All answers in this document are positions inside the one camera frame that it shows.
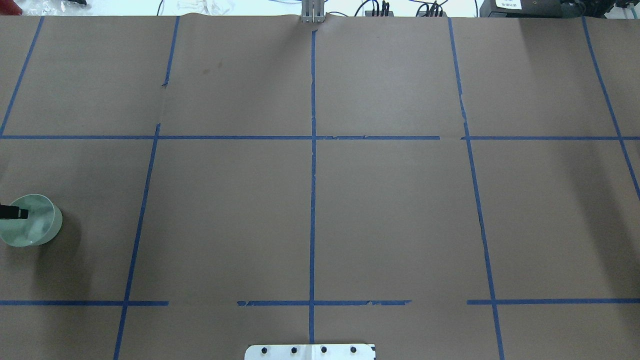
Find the metal plate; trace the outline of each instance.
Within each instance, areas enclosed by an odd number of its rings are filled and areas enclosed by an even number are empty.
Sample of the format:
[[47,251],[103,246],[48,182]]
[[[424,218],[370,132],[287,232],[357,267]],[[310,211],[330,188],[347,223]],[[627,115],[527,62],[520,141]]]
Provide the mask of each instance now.
[[244,360],[375,360],[375,345],[253,345],[246,349]]

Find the electrical cable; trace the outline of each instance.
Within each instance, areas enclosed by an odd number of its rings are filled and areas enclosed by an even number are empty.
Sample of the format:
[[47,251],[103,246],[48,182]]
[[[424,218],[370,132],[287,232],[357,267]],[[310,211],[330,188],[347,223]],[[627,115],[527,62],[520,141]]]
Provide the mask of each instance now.
[[378,12],[380,12],[380,3],[378,2],[378,0],[366,0],[364,3],[360,4],[360,6],[358,6],[358,10],[356,10],[356,13],[355,13],[354,16],[358,16],[358,12],[360,11],[360,9],[362,9],[364,4],[368,3],[369,1],[372,1],[372,4],[374,5],[373,13],[376,13],[376,9],[378,9]]

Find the black cable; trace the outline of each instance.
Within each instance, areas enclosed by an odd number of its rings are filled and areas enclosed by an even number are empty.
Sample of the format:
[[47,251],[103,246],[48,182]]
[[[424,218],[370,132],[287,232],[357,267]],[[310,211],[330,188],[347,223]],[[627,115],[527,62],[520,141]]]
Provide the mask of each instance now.
[[368,3],[369,1],[373,1],[373,11],[372,11],[372,15],[375,15],[376,13],[376,8],[378,9],[378,11],[380,11],[380,3],[378,2],[378,0],[366,0],[364,3],[360,4],[360,6],[358,6],[358,10],[356,10],[356,13],[354,16],[358,16],[358,12],[360,11],[360,9],[362,9],[362,7],[364,6],[364,4]]
[[420,7],[418,8],[418,11],[415,12],[415,16],[418,17],[420,16],[420,10],[422,9],[423,6],[425,5],[429,5],[428,3],[422,3],[422,5],[420,5]]

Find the metal bracket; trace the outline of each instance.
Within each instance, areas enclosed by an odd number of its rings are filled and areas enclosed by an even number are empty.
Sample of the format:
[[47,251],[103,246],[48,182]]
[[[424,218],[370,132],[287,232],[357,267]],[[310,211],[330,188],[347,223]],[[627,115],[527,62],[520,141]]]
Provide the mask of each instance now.
[[244,360],[376,360],[376,346],[368,344],[253,345]]
[[324,0],[302,0],[302,22],[324,22]]

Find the plastic bag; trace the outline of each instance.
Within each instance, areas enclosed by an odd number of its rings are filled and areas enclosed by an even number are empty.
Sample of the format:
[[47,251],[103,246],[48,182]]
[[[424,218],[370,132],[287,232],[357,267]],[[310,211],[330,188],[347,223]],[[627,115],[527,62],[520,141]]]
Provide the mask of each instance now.
[[91,9],[91,4],[80,5],[72,1],[61,0],[17,0],[16,3],[22,8],[23,15],[91,15],[88,11]]
[[178,11],[225,15],[234,9],[233,0],[178,0]]

